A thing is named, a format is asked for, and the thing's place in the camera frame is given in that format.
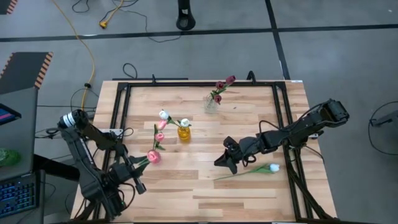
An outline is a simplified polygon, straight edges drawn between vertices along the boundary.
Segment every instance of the keyboard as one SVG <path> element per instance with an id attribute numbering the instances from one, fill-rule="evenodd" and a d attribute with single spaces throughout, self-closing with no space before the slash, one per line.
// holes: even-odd
<path id="1" fill-rule="evenodd" d="M 0 218 L 37 207 L 39 175 L 28 174 L 0 182 Z"/>

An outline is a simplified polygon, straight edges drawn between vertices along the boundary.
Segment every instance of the wooden tabletop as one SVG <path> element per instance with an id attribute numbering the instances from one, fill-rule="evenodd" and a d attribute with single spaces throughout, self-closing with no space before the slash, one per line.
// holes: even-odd
<path id="1" fill-rule="evenodd" d="M 94 125 L 109 128 L 118 82 L 104 82 L 99 96 Z M 303 83 L 286 82 L 290 107 L 294 119 L 308 110 Z M 226 167 L 215 167 L 214 160 L 224 152 L 223 140 L 231 136 L 239 141 L 258 133 L 262 119 L 277 124 L 272 90 L 268 86 L 231 86 L 222 94 L 218 112 L 206 114 L 203 108 L 211 87 L 133 87 L 129 102 L 126 127 L 134 134 L 123 143 L 129 155 L 144 156 L 152 147 L 153 126 L 159 122 L 159 111 L 167 110 L 173 119 L 191 121 L 192 139 L 180 142 L 177 127 L 168 125 L 162 142 L 160 164 L 150 164 L 141 177 L 147 192 L 136 195 L 132 205 L 122 212 L 116 222 L 270 222 L 293 221 L 294 212 L 290 196 L 282 148 L 266 155 L 258 155 L 257 162 L 244 168 L 238 164 L 238 173 L 265 163 L 280 164 L 275 174 L 247 174 L 229 179 L 215 180 L 231 175 Z M 279 93 L 283 106 L 282 93 Z M 119 114 L 123 108 L 123 99 Z M 262 125 L 262 131 L 273 129 Z M 317 141 L 308 145 L 317 151 Z M 95 161 L 102 166 L 104 154 L 98 152 Z M 322 160 L 314 153 L 302 149 L 302 160 L 309 191 L 330 215 L 336 215 Z M 128 203 L 132 190 L 120 187 Z M 305 216 L 302 194 L 298 197 Z M 76 194 L 72 217 L 83 198 Z"/>

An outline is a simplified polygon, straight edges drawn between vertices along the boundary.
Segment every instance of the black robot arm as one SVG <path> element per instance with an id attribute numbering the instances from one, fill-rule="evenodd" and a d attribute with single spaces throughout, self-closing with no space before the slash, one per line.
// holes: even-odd
<path id="1" fill-rule="evenodd" d="M 348 118 L 349 114 L 339 101 L 328 100 L 284 128 L 257 133 L 256 138 L 246 137 L 239 143 L 228 136 L 224 140 L 226 147 L 224 154 L 215 161 L 215 166 L 229 167 L 235 174 L 237 173 L 236 164 L 240 161 L 243 161 L 243 165 L 246 166 L 256 161 L 255 154 L 274 152 L 285 142 L 292 147 L 303 146 L 310 135 L 323 133 L 324 127 L 335 128 L 345 124 Z"/>
<path id="2" fill-rule="evenodd" d="M 80 172 L 79 184 L 81 194 L 90 204 L 77 220 L 86 220 L 94 206 L 102 204 L 107 217 L 112 220 L 126 209 L 126 204 L 119 196 L 119 185 L 133 178 L 139 194 L 146 191 L 145 185 L 139 180 L 146 165 L 137 169 L 134 164 L 140 163 L 146 157 L 127 155 L 127 148 L 114 133 L 102 133 L 88 121 L 88 115 L 82 110 L 75 110 L 60 118 L 58 128 L 62 138 L 67 142 L 75 164 Z M 124 163 L 113 164 L 109 170 L 97 168 L 86 139 L 93 140 L 98 149 L 115 151 Z"/>

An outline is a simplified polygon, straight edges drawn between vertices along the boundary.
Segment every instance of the white tulip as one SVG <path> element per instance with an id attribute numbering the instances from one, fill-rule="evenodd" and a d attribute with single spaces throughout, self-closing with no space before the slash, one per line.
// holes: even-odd
<path id="1" fill-rule="evenodd" d="M 269 170 L 273 172 L 278 172 L 279 171 L 279 164 L 271 164 L 269 165 Z"/>
<path id="2" fill-rule="evenodd" d="M 187 128 L 189 126 L 189 120 L 187 118 L 182 119 L 180 125 L 181 127 Z"/>
<path id="3" fill-rule="evenodd" d="M 159 116 L 161 119 L 168 119 L 169 118 L 169 113 L 165 110 L 162 110 L 161 112 L 159 112 Z"/>

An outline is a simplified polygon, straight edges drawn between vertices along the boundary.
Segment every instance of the pink flower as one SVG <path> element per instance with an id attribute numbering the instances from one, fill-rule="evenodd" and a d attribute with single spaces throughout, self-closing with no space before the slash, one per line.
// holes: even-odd
<path id="1" fill-rule="evenodd" d="M 155 140 L 156 141 L 161 142 L 161 141 L 163 141 L 163 139 L 164 139 L 164 134 L 163 133 L 155 134 Z"/>
<path id="2" fill-rule="evenodd" d="M 160 153 L 155 150 L 150 150 L 147 153 L 147 158 L 148 158 L 149 162 L 151 162 L 153 164 L 159 163 L 160 159 L 161 159 Z"/>
<path id="3" fill-rule="evenodd" d="M 235 80 L 236 80 L 235 76 L 234 76 L 234 75 L 231 75 L 230 77 L 228 77 L 228 78 L 225 80 L 225 82 L 226 82 L 227 84 L 230 85 L 230 84 L 234 83 Z"/>
<path id="4" fill-rule="evenodd" d="M 159 131 L 163 130 L 167 125 L 167 120 L 162 120 L 159 122 L 159 124 L 157 125 L 157 129 Z"/>
<path id="5" fill-rule="evenodd" d="M 214 101 L 219 104 L 221 102 L 221 96 L 220 95 L 215 95 L 214 96 Z"/>
<path id="6" fill-rule="evenodd" d="M 224 88 L 224 83 L 218 81 L 218 82 L 216 83 L 216 87 L 217 87 L 217 90 L 220 90 L 220 89 Z"/>

